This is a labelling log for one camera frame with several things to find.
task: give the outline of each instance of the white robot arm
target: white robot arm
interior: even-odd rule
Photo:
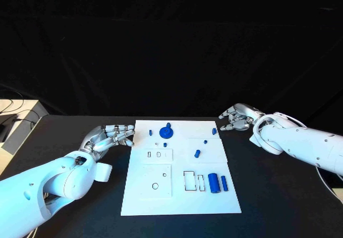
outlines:
[[[251,142],[270,153],[283,151],[299,160],[343,175],[343,137],[315,130],[292,118],[274,113],[266,115],[257,108],[237,103],[221,115],[230,124],[221,130],[247,130],[254,126]]]
[[[0,234],[23,237],[87,194],[93,182],[107,182],[113,166],[97,161],[127,139],[133,125],[98,126],[85,136],[78,151],[0,181]]]

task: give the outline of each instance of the blue knob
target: blue knob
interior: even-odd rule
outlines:
[[[168,126],[160,129],[160,136],[163,139],[169,139],[173,136],[170,123],[168,123]]]
[[[195,157],[199,158],[199,155],[201,155],[201,150],[196,150]]]

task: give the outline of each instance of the small blue piece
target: small blue piece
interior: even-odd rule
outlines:
[[[209,174],[209,188],[212,193],[221,192],[218,176],[215,173]]]
[[[168,126],[160,129],[160,136],[163,139],[169,139],[173,136],[170,123],[168,123]]]
[[[199,158],[199,155],[201,155],[201,150],[196,150],[195,157]]]
[[[228,184],[227,184],[225,176],[221,176],[221,178],[222,178],[224,190],[228,192],[230,189],[228,189]]]

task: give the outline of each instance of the black tabletop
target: black tabletop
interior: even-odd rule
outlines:
[[[0,176],[9,176],[78,150],[98,125],[146,120],[218,118],[45,116]],[[88,194],[61,209],[36,237],[343,237],[343,205],[328,191],[316,168],[286,153],[270,154],[250,142],[248,131],[219,131],[241,214],[120,216],[132,148],[110,149],[101,162],[113,165],[108,182],[94,182]]]

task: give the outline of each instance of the white board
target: white board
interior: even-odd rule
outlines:
[[[172,124],[173,137],[163,139],[159,132],[168,122]],[[130,156],[123,216],[241,213],[222,140],[218,133],[212,135],[212,128],[217,128],[214,121],[136,121],[136,145]],[[169,156],[168,159],[152,157],[147,159],[147,150],[156,152],[165,149],[172,149],[172,159]],[[170,173],[169,178],[162,177],[163,171],[166,174]],[[196,191],[185,191],[183,171],[195,171]],[[211,173],[217,173],[219,177],[222,190],[219,193],[211,193],[208,178]],[[199,191],[198,175],[204,175],[205,191]],[[228,192],[222,188],[221,176],[227,177]],[[153,188],[155,181],[159,183],[157,189]]]

